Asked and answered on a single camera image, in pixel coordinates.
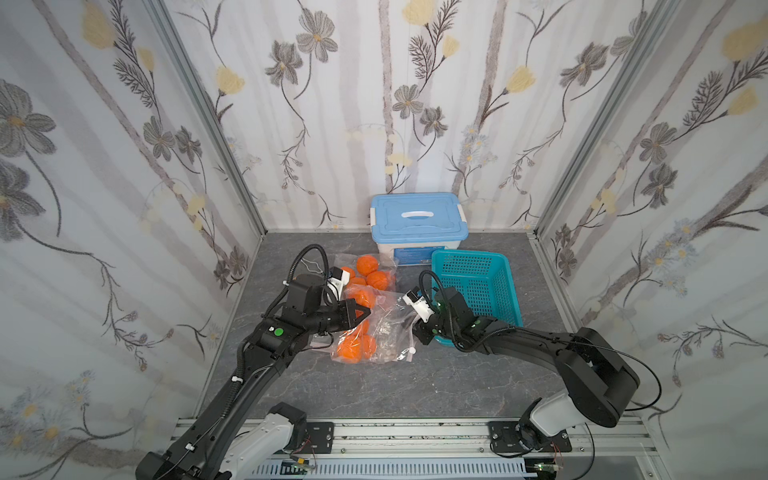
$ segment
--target box label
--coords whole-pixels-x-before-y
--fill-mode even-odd
[[[399,266],[429,265],[432,263],[432,252],[435,250],[445,250],[445,245],[440,247],[395,248],[395,260]]]

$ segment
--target storage box lid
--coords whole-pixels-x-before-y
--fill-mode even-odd
[[[464,240],[469,230],[454,194],[390,194],[371,201],[371,233],[376,243],[431,243]]]

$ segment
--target yellow flower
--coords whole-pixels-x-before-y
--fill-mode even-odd
[[[139,59],[141,59],[144,67],[149,71],[154,71],[154,55],[152,55],[152,50],[139,47],[136,49],[136,52],[139,54]]]
[[[507,91],[513,94],[521,92],[536,83],[533,71],[528,67],[517,67],[507,82]]]
[[[752,110],[757,106],[757,95],[755,95],[755,87],[749,86],[730,102],[728,107],[729,115],[742,115]]]
[[[768,17],[757,23],[748,23],[732,31],[723,39],[723,55],[731,61],[747,59],[768,38]]]
[[[411,0],[402,10],[402,17],[411,25],[426,25],[435,12],[435,0]]]
[[[205,207],[205,197],[202,195],[193,195],[190,203],[187,204],[187,213],[194,215],[201,208]]]
[[[53,440],[58,437],[58,427],[51,427],[45,431],[45,438],[47,440]]]
[[[225,95],[234,95],[243,90],[245,80],[238,77],[237,74],[227,67],[219,67],[216,70],[216,84],[219,90]]]
[[[83,13],[83,39],[99,50],[114,45],[112,25],[98,5],[90,2],[85,4]]]
[[[445,40],[442,41],[442,56],[450,57],[458,51],[458,40],[451,35],[446,35]]]
[[[405,154],[391,154],[386,160],[392,165],[402,165],[404,167],[410,167],[413,160],[408,158]]]

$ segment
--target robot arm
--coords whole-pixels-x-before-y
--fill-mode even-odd
[[[435,335],[450,337],[453,331],[456,346],[463,351],[513,356],[562,377],[565,390],[533,402],[518,423],[515,440],[526,450],[538,450],[561,430],[587,420],[616,426],[640,386],[635,371],[593,329],[542,332],[510,326],[490,316],[475,316],[452,287],[435,295],[438,306],[432,309],[419,291],[419,287],[414,288],[404,300],[422,319],[414,324],[413,332],[423,344],[429,344]]]

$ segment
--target gray flower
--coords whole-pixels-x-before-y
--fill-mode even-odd
[[[571,276],[571,269],[576,267],[576,263],[578,263],[578,261],[576,260],[573,250],[566,248],[560,252],[558,266],[560,267],[563,276]]]
[[[429,135],[434,130],[435,135],[442,137],[445,131],[448,130],[448,125],[440,123],[443,118],[445,118],[445,115],[442,114],[440,107],[426,108],[419,119],[424,125],[424,135]]]
[[[576,80],[582,87],[589,81],[592,71],[600,70],[605,66],[608,47],[606,45],[595,45],[594,42],[576,56],[578,65],[573,68],[564,68],[560,75],[560,85],[567,87],[573,80]]]
[[[660,164],[667,158],[667,152],[663,149],[663,146],[672,143],[676,128],[670,128],[666,121],[660,124],[655,124],[650,130],[650,138],[644,138],[640,141],[640,146],[644,149],[640,153],[640,161],[646,161],[648,158],[655,164]]]
[[[328,61],[329,51],[339,50],[339,46],[330,38],[335,27],[328,15],[317,11],[313,18],[312,12],[307,8],[302,8],[299,23],[304,30],[309,32],[299,33],[296,36],[299,50],[309,54],[314,51],[317,59],[323,63]]]
[[[230,274],[230,268],[227,266],[227,262],[219,260],[214,270],[214,276],[219,280],[219,290],[224,290],[229,282],[227,282],[227,275]]]
[[[402,87],[395,90],[395,98],[397,99],[397,103],[392,106],[392,109],[394,111],[399,111],[400,118],[403,120],[411,115],[411,111],[413,111],[413,114],[422,113],[424,104],[416,100],[416,98],[419,96],[419,93],[417,92],[418,89],[418,85],[411,85],[410,88],[408,85],[403,85]]]
[[[650,183],[641,192],[643,195],[652,195],[650,207],[658,208],[666,205],[669,201],[665,190],[674,188],[674,181],[677,178],[677,170],[672,170],[667,164],[661,164],[658,168],[652,170],[648,177]]]
[[[20,215],[36,217],[45,212],[37,200],[23,191],[28,185],[27,172],[0,160],[0,238],[5,242],[22,238]]]
[[[0,154],[17,157],[27,144],[41,154],[52,154],[56,146],[41,132],[56,128],[43,114],[32,113],[29,94],[14,84],[0,80]]]
[[[240,252],[237,245],[232,247],[232,253],[230,253],[230,268],[233,275],[240,275],[248,268],[248,259],[245,253]]]
[[[643,23],[645,23],[645,18],[647,16],[648,13],[643,10],[637,17],[632,18],[632,21],[629,22],[630,34],[624,35],[622,37],[616,37],[616,40],[614,40],[614,44],[611,47],[611,55],[625,55],[629,51],[630,47],[634,43],[635,38],[637,37],[637,34],[640,33],[640,29],[643,28]]]
[[[152,154],[155,158],[160,158],[163,155],[165,161],[170,161],[170,149],[176,144],[174,135],[169,131],[163,132],[160,128],[160,122],[154,115],[144,124],[144,140],[149,145],[154,145]]]
[[[190,163],[194,163],[194,156],[203,154],[203,149],[200,148],[199,140],[192,140],[192,134],[182,125],[181,130],[176,133],[176,141],[179,143],[179,151],[182,154],[187,154],[190,159]]]
[[[277,43],[272,44],[272,53],[270,58],[275,61],[274,67],[265,68],[264,71],[270,76],[270,82],[277,87],[283,81],[283,77],[288,77],[288,81],[296,85],[299,83],[299,77],[296,76],[296,69],[304,65],[299,52],[296,51],[296,44]]]

